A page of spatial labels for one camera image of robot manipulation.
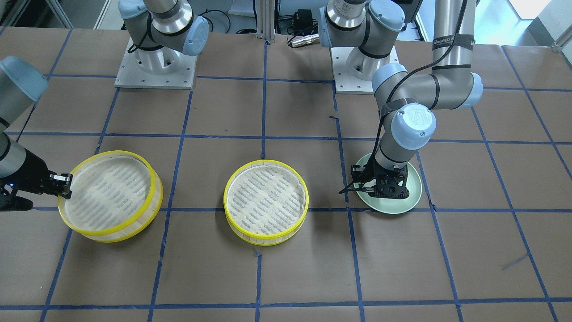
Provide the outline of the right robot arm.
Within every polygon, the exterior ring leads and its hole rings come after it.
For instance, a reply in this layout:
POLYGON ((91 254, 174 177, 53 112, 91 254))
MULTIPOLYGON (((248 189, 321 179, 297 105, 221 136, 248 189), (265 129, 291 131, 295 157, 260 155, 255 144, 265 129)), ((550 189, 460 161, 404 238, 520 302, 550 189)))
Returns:
MULTIPOLYGON (((129 31, 116 85, 120 88, 191 88, 196 57, 206 46, 209 23, 188 0, 121 0, 118 10, 129 31)), ((16 56, 1 61, 1 210, 27 211, 33 202, 25 191, 74 199, 72 174, 50 171, 43 161, 6 135, 8 127, 39 102, 47 79, 16 56)))

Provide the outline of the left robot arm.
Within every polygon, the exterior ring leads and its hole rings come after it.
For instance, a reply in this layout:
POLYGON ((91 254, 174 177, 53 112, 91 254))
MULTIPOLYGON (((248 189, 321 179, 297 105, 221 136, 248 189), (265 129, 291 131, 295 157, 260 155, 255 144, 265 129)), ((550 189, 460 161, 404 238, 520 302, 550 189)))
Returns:
MULTIPOLYGON (((432 63, 408 72, 398 63, 356 73, 370 79, 379 109, 374 149, 365 165, 353 165, 351 183, 341 190, 373 198, 406 199, 408 161, 437 128, 433 110, 474 106, 484 85, 471 72, 475 0, 437 0, 432 63)), ((405 23, 392 0, 330 0, 318 21, 323 47, 351 47, 364 62, 389 57, 405 23)))

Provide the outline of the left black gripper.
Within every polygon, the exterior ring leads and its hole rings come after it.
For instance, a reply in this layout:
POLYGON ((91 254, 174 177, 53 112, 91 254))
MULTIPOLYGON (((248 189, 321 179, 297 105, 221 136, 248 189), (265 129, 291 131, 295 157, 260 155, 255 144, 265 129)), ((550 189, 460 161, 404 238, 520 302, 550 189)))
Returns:
POLYGON ((406 187, 408 169, 406 166, 385 169, 375 161, 368 161, 365 165, 352 165, 352 181, 345 186, 339 194, 357 191, 365 192, 373 198, 406 199, 409 190, 406 187))

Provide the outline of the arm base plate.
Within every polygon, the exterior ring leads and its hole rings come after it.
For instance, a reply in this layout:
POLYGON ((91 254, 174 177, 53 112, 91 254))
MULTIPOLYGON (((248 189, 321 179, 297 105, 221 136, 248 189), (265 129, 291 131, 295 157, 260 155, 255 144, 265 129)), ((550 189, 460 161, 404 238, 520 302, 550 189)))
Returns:
POLYGON ((130 89, 192 89, 198 57, 163 47, 157 51, 127 51, 114 85, 130 89))
POLYGON ((368 57, 357 47, 335 47, 330 52, 336 92, 341 94, 372 94, 374 72, 383 65, 399 62, 395 47, 382 59, 368 57))

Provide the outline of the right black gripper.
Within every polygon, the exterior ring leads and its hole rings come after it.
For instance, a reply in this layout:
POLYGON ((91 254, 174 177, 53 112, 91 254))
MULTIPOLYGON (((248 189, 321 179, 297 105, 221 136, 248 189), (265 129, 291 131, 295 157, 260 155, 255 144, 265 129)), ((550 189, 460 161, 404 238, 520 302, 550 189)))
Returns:
POLYGON ((70 199, 73 174, 56 174, 43 161, 27 149, 4 153, 1 156, 2 212, 27 211, 34 206, 30 199, 17 196, 19 191, 32 194, 55 195, 70 199))

